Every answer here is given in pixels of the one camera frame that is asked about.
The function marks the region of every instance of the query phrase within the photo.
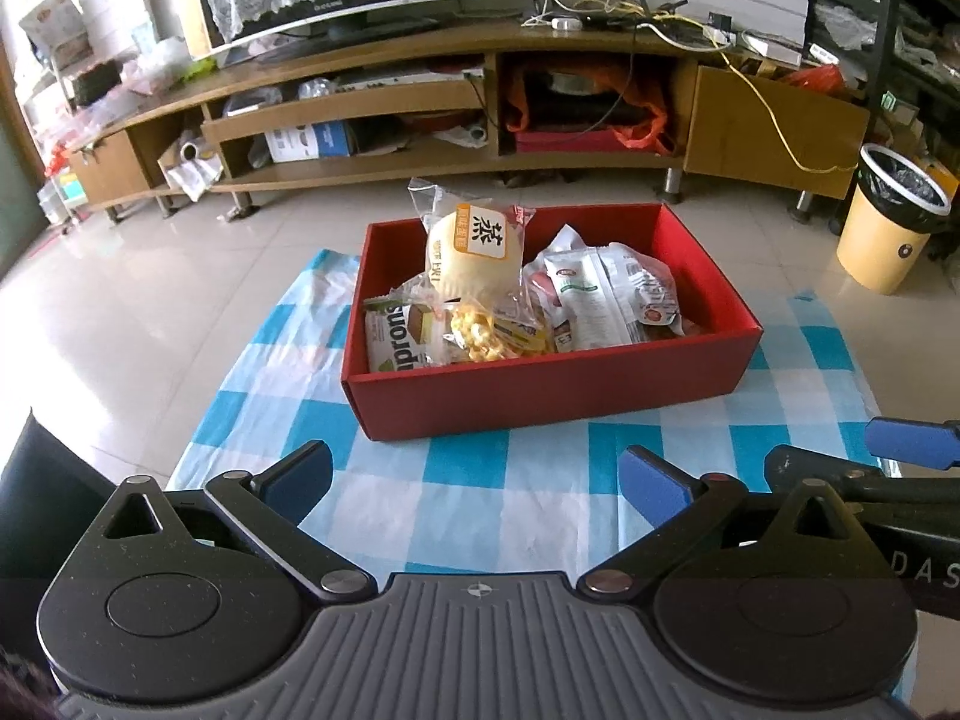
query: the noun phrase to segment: tiled floor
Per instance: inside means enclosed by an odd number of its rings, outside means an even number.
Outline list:
[[[486,176],[445,180],[532,205],[652,201],[657,172],[597,172],[521,190]],[[958,418],[960,298],[921,261],[894,298],[849,279],[823,220],[792,223],[795,194],[685,180],[677,213],[744,289],[813,289],[834,312],[883,413]],[[259,214],[224,224],[210,196],[169,221],[143,205],[117,227],[80,232],[0,284],[0,454],[29,406],[113,479],[169,476],[224,374],[299,270],[323,247],[359,252],[367,223],[412,214],[402,182],[258,196]],[[960,709],[960,625],[925,618],[915,708]]]

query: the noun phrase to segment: yellow cable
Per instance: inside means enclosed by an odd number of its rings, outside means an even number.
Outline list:
[[[699,28],[699,30],[704,29],[704,25],[698,22],[698,20],[690,19],[687,16],[680,16],[676,13],[664,13],[662,11],[656,11],[655,13],[648,15],[647,12],[635,2],[619,1],[616,5],[611,7],[605,1],[602,1],[602,0],[580,0],[577,3],[577,7],[579,7],[581,4],[600,4],[601,6],[603,6],[605,13],[616,13],[620,11],[620,12],[625,12],[634,16],[652,18],[653,20],[657,20],[658,22],[667,22],[668,20],[675,20],[675,22],[689,23],[690,25],[693,25],[693,26],[696,26],[696,28]],[[781,126],[779,125],[779,121],[776,120],[776,114],[774,113],[774,109],[770,107],[770,103],[767,103],[767,100],[765,100],[764,96],[760,93],[760,89],[757,89],[757,86],[750,79],[748,79],[747,76],[745,76],[745,74],[741,73],[741,71],[739,71],[738,69],[736,69],[736,67],[733,66],[733,62],[731,62],[730,59],[727,57],[726,53],[724,53],[725,47],[720,46],[720,44],[716,42],[716,40],[712,35],[707,35],[707,37],[709,37],[710,42],[713,44],[714,49],[717,49],[717,52],[723,58],[728,69],[730,69],[733,72],[733,74],[738,77],[738,79],[742,80],[745,84],[747,84],[747,86],[750,87],[752,93],[757,95],[757,99],[760,100],[761,103],[763,103],[763,107],[767,109],[767,113],[770,115],[770,121],[773,122],[774,128],[776,129],[776,133],[779,135],[779,138],[781,139],[781,143],[784,144],[784,148],[786,149],[787,154],[790,155],[790,159],[793,160],[793,164],[798,167],[798,170],[802,170],[803,172],[814,173],[815,175],[829,175],[832,172],[851,172],[852,170],[856,170],[857,165],[852,165],[851,167],[840,167],[839,165],[834,165],[833,167],[807,167],[806,165],[803,165],[803,163],[800,162],[799,159],[797,159],[797,156],[794,154],[793,149],[790,148],[790,143],[787,143],[786,136],[784,135],[784,131],[781,129]]]

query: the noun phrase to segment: open red box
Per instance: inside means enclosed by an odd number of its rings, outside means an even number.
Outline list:
[[[717,264],[666,206],[541,208],[527,227],[524,261],[570,224],[588,245],[622,242],[670,266],[680,312],[702,336],[540,358],[370,373],[362,302],[424,270],[418,218],[371,224],[347,330],[342,381],[373,440],[418,439],[652,409],[736,387],[763,328]]]

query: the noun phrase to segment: blue and white checkered cloth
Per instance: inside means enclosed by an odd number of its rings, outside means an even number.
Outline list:
[[[256,473],[312,439],[336,473],[301,528],[362,565],[392,571],[562,569],[572,580],[647,533],[618,495],[634,443],[693,476],[725,471],[766,490],[763,458],[792,443],[875,464],[875,413],[829,311],[810,295],[748,298],[760,349],[724,397],[608,418],[411,442],[371,442],[340,384],[357,259],[322,251],[227,375],[170,481],[198,488]]]

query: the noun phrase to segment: black mechanical device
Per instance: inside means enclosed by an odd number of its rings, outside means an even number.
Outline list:
[[[203,490],[119,485],[37,630],[83,720],[894,720],[916,609],[960,618],[960,480],[892,479],[789,446],[771,493],[638,446],[654,525],[562,572],[395,574],[296,528],[329,488],[312,442]]]

